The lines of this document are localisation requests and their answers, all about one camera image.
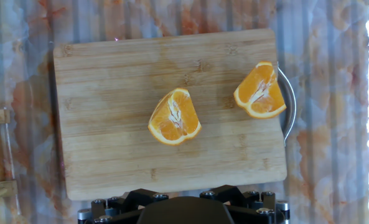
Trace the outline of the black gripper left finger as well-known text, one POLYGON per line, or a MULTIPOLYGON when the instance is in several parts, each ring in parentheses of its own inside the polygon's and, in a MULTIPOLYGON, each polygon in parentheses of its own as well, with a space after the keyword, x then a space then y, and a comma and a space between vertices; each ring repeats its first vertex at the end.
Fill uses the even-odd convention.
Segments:
POLYGON ((138 219, 141 212, 139 206, 146 207, 154 202, 168 200, 169 196, 164 193, 146 189, 130 191, 126 198, 110 197, 98 198, 91 201, 90 208, 83 208, 77 212, 77 223, 130 223, 138 219))

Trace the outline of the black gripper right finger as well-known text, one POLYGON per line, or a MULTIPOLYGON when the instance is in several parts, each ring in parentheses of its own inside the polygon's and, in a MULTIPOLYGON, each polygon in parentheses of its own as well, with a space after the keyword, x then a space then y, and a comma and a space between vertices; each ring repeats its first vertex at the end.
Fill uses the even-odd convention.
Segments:
POLYGON ((278 200, 271 191, 241 192, 223 185, 203 191, 200 197, 221 202, 234 223, 290 224, 289 202, 278 200))

